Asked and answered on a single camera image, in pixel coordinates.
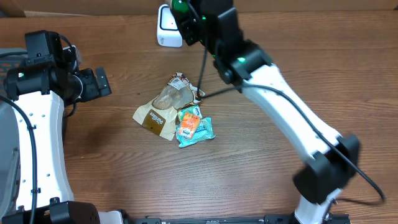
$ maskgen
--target brown wall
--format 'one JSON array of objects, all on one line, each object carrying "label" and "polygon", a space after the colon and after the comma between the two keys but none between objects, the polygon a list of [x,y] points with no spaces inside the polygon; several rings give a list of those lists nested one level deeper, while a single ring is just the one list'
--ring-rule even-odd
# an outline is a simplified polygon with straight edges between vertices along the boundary
[{"label": "brown wall", "polygon": [[[86,15],[157,14],[164,0],[0,0],[22,11]],[[398,0],[235,0],[239,12],[391,10]]]}]

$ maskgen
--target teal packet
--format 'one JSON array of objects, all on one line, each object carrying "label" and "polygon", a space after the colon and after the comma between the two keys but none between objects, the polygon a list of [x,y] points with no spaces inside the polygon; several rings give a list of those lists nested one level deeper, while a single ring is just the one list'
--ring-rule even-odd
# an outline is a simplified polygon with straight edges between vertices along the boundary
[{"label": "teal packet", "polygon": [[180,142],[180,147],[187,147],[193,144],[196,144],[197,142],[208,140],[208,139],[213,139],[216,136],[214,135],[213,132],[213,126],[211,125],[211,118],[203,118],[200,120],[199,127],[195,134],[193,134],[193,137],[191,140],[186,139],[185,137],[179,136],[177,134],[177,139]]},{"label": "teal packet", "polygon": [[196,116],[198,116],[200,119],[203,118],[203,116],[201,115],[199,106],[198,106],[198,105],[195,105],[195,106],[190,106],[190,107],[185,108],[185,109],[181,109],[181,110],[178,112],[178,119],[180,120],[180,122],[182,121],[182,119],[184,119],[184,116],[185,116],[185,113],[186,113],[186,112],[188,112],[188,113],[190,113],[190,114],[193,114],[193,115],[196,115]]}]

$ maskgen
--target barcode label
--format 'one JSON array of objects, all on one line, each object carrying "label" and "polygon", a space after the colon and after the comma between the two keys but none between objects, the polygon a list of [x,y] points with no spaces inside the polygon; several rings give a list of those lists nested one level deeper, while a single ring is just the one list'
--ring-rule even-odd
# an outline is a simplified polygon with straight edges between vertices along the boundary
[{"label": "barcode label", "polygon": [[176,88],[176,89],[178,89],[178,90],[181,90],[181,88],[186,87],[186,85],[184,84],[184,82],[181,81],[181,79],[179,79],[179,78],[174,78],[174,79],[169,83],[169,85],[172,86],[172,87],[174,87],[174,88]]}]

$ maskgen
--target orange label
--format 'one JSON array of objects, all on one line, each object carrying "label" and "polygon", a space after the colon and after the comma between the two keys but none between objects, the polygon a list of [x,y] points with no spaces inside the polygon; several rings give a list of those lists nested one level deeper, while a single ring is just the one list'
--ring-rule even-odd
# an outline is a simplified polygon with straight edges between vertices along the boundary
[{"label": "orange label", "polygon": [[198,116],[186,112],[177,134],[187,139],[191,139],[199,124],[200,118]]}]

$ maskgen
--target green light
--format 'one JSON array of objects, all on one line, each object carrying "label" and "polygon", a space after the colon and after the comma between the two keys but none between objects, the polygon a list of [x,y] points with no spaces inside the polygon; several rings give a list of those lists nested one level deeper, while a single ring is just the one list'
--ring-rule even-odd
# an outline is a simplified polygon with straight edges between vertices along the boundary
[{"label": "green light", "polygon": [[246,59],[245,59],[245,58],[242,58],[242,57],[239,57],[239,58],[238,58],[238,61],[241,62],[241,63],[244,63],[244,62],[246,61]]}]

